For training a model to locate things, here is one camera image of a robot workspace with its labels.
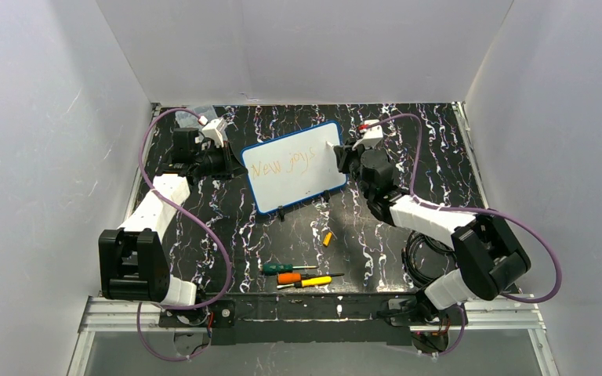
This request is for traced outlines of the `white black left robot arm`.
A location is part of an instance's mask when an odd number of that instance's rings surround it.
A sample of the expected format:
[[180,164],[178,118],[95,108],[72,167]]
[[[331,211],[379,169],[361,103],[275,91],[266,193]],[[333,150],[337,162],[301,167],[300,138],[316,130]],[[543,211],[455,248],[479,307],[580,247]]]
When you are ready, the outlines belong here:
[[200,179],[228,180],[245,172],[222,121],[215,119],[200,129],[175,129],[171,154],[156,171],[154,188],[117,229],[99,236],[103,296],[161,306],[195,305],[198,287],[171,274],[163,236]]

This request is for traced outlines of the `yellow marker cap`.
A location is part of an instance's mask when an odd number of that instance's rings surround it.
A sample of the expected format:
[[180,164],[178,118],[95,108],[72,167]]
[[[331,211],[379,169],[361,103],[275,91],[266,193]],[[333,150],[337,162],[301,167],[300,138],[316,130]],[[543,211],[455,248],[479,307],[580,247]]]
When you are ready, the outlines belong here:
[[323,239],[323,241],[322,241],[322,245],[323,245],[324,247],[327,247],[327,246],[329,246],[329,243],[330,243],[330,241],[331,241],[332,237],[333,237],[333,234],[332,234],[331,232],[327,233],[327,234],[324,236],[324,239]]

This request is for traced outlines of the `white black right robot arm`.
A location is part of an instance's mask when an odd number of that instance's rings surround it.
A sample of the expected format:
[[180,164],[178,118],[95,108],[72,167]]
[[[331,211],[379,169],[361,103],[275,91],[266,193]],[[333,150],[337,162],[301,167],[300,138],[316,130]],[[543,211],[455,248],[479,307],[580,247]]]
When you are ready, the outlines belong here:
[[394,166],[383,150],[332,149],[338,170],[357,183],[375,218],[437,240],[455,256],[456,269],[415,293],[422,313],[437,313],[473,298],[492,300],[531,268],[504,219],[466,208],[432,208],[394,183]]

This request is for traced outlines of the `blue framed whiteboard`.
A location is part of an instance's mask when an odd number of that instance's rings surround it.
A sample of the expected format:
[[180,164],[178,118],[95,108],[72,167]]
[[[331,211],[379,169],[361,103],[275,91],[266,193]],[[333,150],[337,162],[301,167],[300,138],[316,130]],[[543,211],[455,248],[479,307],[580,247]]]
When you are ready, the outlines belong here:
[[258,213],[275,212],[346,184],[347,177],[338,171],[327,141],[342,144],[336,121],[243,149],[241,159],[248,169],[248,184]]

